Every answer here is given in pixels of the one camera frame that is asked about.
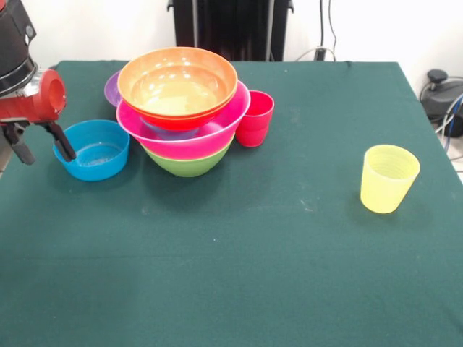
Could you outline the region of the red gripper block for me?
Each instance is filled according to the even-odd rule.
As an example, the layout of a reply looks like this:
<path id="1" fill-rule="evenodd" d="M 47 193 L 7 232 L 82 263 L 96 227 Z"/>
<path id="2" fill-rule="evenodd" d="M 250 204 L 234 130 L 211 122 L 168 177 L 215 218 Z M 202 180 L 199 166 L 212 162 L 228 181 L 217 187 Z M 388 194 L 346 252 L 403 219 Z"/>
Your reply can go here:
<path id="1" fill-rule="evenodd" d="M 25 128 L 11 122 L 43 123 L 42 127 L 54 138 L 63 159 L 73 161 L 77 157 L 62 128 L 50 122 L 59 119 L 65 106 L 63 79 L 52 69 L 40 69 L 24 87 L 1 96 L 1 123 L 7 123 L 2 130 L 7 143 L 22 163 L 30 166 L 34 164 L 35 157 L 22 139 Z"/>

